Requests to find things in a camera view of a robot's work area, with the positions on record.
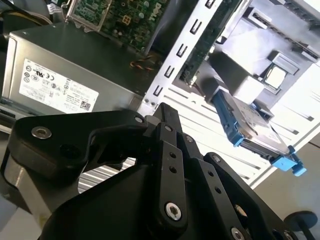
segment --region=bolt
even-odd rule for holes
[[[168,202],[165,205],[165,213],[174,221],[179,221],[181,219],[180,208],[172,202]]]
[[[134,118],[138,123],[143,123],[144,121],[140,118],[140,117],[138,117],[138,116],[136,116],[135,118]]]
[[[190,136],[186,136],[186,140],[189,142],[189,143],[192,143],[194,140],[192,139],[192,137]]]
[[[31,130],[32,136],[37,139],[48,139],[51,137],[51,131],[44,126],[36,126]]]
[[[221,160],[220,160],[220,158],[219,158],[218,156],[212,155],[212,157],[213,157],[213,159],[214,159],[217,163],[220,163],[220,162],[221,162]]]
[[[164,128],[165,128],[165,129],[167,129],[169,132],[172,132],[171,127],[169,127],[169,126],[165,126]]]
[[[235,227],[231,229],[231,234],[235,240],[245,240],[243,234]]]
[[[291,236],[289,233],[287,233],[286,231],[284,232],[284,235],[286,236],[286,238],[287,238],[288,240],[294,240],[294,239],[292,238],[292,236]]]

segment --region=mounting hole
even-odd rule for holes
[[[170,166],[169,170],[173,173],[176,174],[177,173],[177,169],[174,166]]]
[[[276,240],[284,240],[282,235],[275,229],[272,230],[272,234],[275,237]]]
[[[67,159],[77,159],[80,157],[81,151],[71,144],[62,144],[60,146],[60,154]]]
[[[175,159],[177,156],[176,156],[173,152],[170,152],[170,157],[172,157],[173,159]]]
[[[212,157],[213,157],[213,159],[217,162],[217,163],[220,163],[221,162],[221,160],[220,160],[220,158],[218,157],[218,156],[216,156],[216,155],[212,155]]]
[[[144,121],[140,118],[140,117],[138,117],[138,116],[136,116],[135,118],[134,118],[138,123],[143,123]]]
[[[220,188],[218,188],[218,187],[215,187],[214,190],[215,190],[218,194],[221,194],[221,193],[222,193],[222,191],[221,191]]]
[[[164,126],[165,129],[167,129],[169,132],[172,132],[172,128],[169,127],[168,125]]]
[[[31,130],[32,136],[37,139],[48,139],[51,137],[51,131],[44,126],[36,126]]]

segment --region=motherboard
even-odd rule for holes
[[[157,33],[169,1],[78,0],[71,18],[106,37],[113,37],[137,52],[145,52],[150,48],[150,41]]]
[[[210,20],[199,41],[195,45],[191,57],[185,63],[180,79],[192,85],[200,65],[209,54],[210,49],[224,30],[232,14],[242,0],[223,0]]]

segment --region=blue plastic latch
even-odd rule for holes
[[[282,171],[293,170],[295,176],[301,176],[307,171],[304,164],[301,162],[300,158],[296,155],[296,150],[293,146],[288,146],[290,155],[289,156],[278,156],[274,161],[271,162],[273,166]]]
[[[238,147],[245,137],[238,131],[235,116],[230,112],[222,90],[213,97],[212,102],[219,115],[223,130],[234,147]]]

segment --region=white label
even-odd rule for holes
[[[155,21],[157,15],[159,14],[159,11],[161,9],[162,5],[160,3],[156,3],[155,7],[153,9],[153,12],[151,13],[151,16],[149,17],[149,21]]]
[[[61,13],[62,10],[61,10],[61,7],[58,7],[57,5],[55,5],[53,3],[50,3],[47,5],[47,8],[48,8],[48,11],[49,11],[49,14],[52,15],[52,14],[56,14],[56,13]]]
[[[66,114],[92,112],[99,93],[24,60],[19,93]]]

